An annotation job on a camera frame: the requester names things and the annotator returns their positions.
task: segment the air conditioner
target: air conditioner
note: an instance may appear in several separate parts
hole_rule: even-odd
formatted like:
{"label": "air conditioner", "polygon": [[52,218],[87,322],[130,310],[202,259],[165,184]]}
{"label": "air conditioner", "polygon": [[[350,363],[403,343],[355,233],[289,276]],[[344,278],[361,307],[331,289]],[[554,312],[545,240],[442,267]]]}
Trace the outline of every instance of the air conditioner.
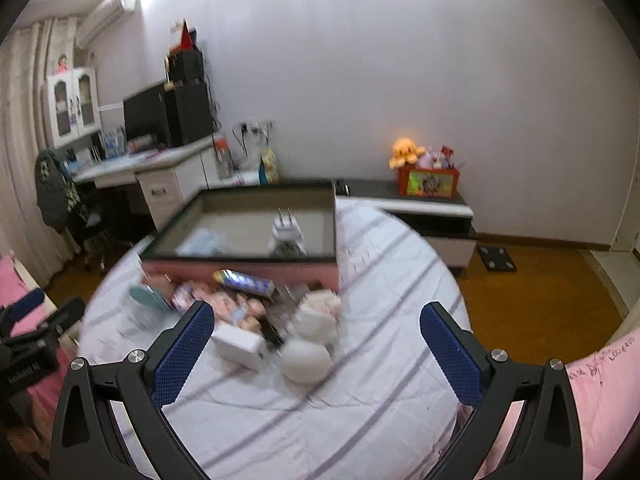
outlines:
{"label": "air conditioner", "polygon": [[76,45],[87,48],[107,28],[126,14],[136,12],[138,0],[104,0],[76,31]]}

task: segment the storage box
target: storage box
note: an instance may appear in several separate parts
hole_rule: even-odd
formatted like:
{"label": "storage box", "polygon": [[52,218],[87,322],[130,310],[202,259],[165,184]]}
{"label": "storage box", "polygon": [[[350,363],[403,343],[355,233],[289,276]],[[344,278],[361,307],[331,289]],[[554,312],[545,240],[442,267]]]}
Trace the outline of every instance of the storage box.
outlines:
{"label": "storage box", "polygon": [[[290,210],[298,220],[306,255],[271,257],[271,230],[278,210],[283,215]],[[194,254],[194,248],[201,253]],[[145,272],[167,274],[172,280],[211,282],[216,270],[231,269],[277,283],[321,282],[338,290],[334,183],[292,181],[201,190],[140,259]]]}
{"label": "storage box", "polygon": [[405,166],[398,170],[401,195],[455,198],[458,195],[458,170],[423,170]]}

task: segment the plush toy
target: plush toy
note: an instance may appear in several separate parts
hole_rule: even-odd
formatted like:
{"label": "plush toy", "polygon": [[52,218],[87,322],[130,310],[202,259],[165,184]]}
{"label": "plush toy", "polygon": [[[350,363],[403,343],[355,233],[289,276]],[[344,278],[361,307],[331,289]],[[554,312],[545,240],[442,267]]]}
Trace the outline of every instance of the plush toy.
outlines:
{"label": "plush toy", "polygon": [[396,140],[393,145],[393,155],[389,159],[389,168],[396,170],[405,164],[417,164],[418,158],[426,153],[424,146],[418,148],[411,139],[403,137]]}
{"label": "plush toy", "polygon": [[423,156],[418,160],[418,164],[416,166],[421,170],[432,170],[433,169],[433,156],[431,155],[431,146],[427,147],[427,151]]}

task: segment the stuffed animal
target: stuffed animal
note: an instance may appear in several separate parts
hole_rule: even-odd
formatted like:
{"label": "stuffed animal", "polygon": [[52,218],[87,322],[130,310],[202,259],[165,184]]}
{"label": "stuffed animal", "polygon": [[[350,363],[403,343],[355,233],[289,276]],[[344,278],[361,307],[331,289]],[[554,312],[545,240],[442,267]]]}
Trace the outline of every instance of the stuffed animal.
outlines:
{"label": "stuffed animal", "polygon": [[402,137],[396,140],[393,145],[393,155],[389,159],[389,168],[396,170],[406,164],[417,164],[418,158],[426,153],[424,146],[418,148],[411,139]]}

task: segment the picture on box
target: picture on box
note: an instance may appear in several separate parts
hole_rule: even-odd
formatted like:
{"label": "picture on box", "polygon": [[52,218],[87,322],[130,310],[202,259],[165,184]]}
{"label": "picture on box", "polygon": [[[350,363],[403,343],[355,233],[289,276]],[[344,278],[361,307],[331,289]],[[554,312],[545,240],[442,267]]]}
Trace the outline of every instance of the picture on box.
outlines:
{"label": "picture on box", "polygon": [[406,187],[408,195],[451,196],[452,174],[434,174],[425,171],[410,171]]}

